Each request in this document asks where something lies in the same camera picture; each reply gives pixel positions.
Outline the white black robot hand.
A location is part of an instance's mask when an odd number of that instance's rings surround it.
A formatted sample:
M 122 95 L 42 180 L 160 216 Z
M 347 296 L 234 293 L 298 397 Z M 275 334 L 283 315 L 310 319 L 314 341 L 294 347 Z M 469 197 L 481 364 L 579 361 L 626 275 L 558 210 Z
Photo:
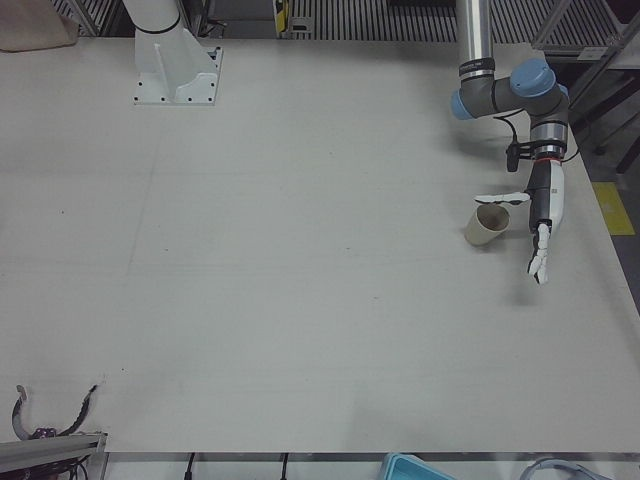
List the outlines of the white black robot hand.
M 552 157 L 539 158 L 533 162 L 527 186 L 523 191 L 474 197 L 474 201 L 481 205 L 530 203 L 529 230 L 532 234 L 533 253 L 527 273 L 539 285 L 548 281 L 549 244 L 562 222 L 564 199 L 562 162 Z

